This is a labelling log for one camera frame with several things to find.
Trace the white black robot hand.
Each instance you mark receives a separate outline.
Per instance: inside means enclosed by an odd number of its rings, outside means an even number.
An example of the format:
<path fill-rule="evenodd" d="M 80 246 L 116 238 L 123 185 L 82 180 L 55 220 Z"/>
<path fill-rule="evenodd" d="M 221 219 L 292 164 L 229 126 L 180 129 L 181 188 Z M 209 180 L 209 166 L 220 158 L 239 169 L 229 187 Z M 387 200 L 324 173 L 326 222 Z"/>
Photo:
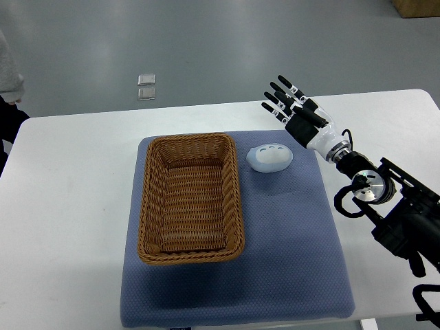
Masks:
<path fill-rule="evenodd" d="M 285 123 L 285 130 L 295 141 L 306 149 L 317 151 L 325 160 L 341 160 L 350 153 L 351 143 L 336 131 L 333 119 L 319 106 L 307 108 L 304 104 L 306 95 L 284 76 L 278 75 L 278 80 L 289 92 L 271 82 L 269 85 L 275 94 L 265 91 L 264 96 L 280 110 L 266 102 L 261 106 L 279 122 Z"/>

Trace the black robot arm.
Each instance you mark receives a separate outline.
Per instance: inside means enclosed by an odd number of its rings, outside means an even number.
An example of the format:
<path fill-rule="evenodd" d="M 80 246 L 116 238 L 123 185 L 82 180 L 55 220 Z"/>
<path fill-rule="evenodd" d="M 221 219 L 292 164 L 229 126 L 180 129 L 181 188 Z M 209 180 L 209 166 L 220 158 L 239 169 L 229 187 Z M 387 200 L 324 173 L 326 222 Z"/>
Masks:
<path fill-rule="evenodd" d="M 351 219 L 368 217 L 373 238 L 405 259 L 417 278 L 424 261 L 439 267 L 439 195 L 386 158 L 375 166 L 353 150 L 350 130 L 338 133 L 331 116 L 284 76 L 271 82 L 262 107 L 305 149 L 317 152 L 350 179 L 334 196 L 335 209 Z"/>

